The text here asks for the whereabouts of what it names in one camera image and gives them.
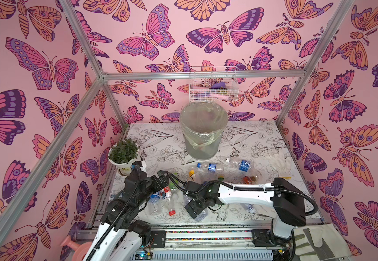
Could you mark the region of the clear bottle blue label large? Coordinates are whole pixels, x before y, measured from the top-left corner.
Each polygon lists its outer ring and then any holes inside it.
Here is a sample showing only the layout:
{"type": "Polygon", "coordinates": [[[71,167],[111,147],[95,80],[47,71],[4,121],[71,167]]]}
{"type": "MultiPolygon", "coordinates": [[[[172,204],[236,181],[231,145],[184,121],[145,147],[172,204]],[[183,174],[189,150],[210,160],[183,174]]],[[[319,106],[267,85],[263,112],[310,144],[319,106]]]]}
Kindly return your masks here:
{"type": "Polygon", "coordinates": [[[183,201],[184,201],[184,207],[186,212],[189,214],[189,216],[195,220],[196,222],[201,222],[203,221],[207,216],[208,212],[206,210],[203,210],[200,214],[197,214],[190,206],[190,202],[192,199],[186,195],[183,196],[183,201]]]}

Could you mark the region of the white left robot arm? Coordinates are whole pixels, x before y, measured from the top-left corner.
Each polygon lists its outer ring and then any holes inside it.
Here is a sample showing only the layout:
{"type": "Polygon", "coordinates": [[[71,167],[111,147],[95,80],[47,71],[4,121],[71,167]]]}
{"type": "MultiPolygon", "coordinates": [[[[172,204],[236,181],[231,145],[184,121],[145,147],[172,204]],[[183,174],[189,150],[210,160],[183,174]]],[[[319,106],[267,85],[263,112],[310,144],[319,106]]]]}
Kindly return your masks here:
{"type": "Polygon", "coordinates": [[[125,178],[125,187],[105,209],[85,261],[129,261],[141,247],[152,241],[150,225],[135,220],[148,198],[169,185],[167,171],[147,176],[139,165],[125,178]]]}

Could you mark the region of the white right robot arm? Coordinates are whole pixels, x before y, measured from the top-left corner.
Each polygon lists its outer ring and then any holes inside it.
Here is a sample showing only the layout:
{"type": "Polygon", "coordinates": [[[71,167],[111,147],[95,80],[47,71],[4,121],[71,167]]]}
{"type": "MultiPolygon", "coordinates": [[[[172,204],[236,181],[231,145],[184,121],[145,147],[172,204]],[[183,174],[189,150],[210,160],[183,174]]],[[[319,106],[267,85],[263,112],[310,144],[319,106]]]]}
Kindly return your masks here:
{"type": "Polygon", "coordinates": [[[290,239],[294,227],[304,227],[306,217],[318,212],[318,205],[283,178],[266,184],[232,184],[209,181],[205,184],[188,181],[181,188],[192,200],[185,209],[196,218],[206,208],[216,205],[243,203],[271,207],[276,216],[271,222],[271,238],[290,239]]]}

